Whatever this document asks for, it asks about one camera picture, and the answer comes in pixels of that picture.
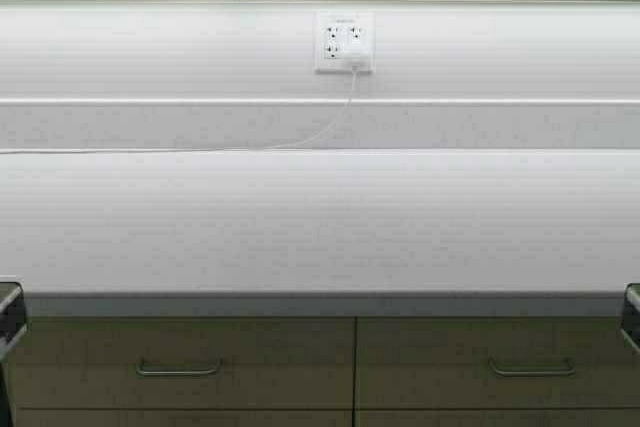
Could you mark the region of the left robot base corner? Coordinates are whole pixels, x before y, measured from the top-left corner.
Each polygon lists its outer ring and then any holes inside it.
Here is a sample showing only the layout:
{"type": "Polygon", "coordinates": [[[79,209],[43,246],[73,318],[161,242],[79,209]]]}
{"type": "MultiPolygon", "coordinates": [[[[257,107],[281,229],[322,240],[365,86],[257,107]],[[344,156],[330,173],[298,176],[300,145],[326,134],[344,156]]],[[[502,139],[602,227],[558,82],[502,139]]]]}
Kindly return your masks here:
{"type": "Polygon", "coordinates": [[[1,361],[28,330],[24,290],[13,278],[1,279],[1,361]]]}

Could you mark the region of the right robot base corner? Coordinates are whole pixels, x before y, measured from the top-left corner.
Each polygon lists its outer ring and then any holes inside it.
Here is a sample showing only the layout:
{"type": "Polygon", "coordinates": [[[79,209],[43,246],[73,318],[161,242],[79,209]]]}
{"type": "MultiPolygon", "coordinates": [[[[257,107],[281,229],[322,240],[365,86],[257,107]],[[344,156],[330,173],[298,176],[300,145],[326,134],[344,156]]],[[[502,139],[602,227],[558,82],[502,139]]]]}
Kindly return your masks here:
{"type": "Polygon", "coordinates": [[[621,332],[630,345],[640,349],[640,294],[639,284],[629,284],[624,293],[621,315],[621,332]]]}

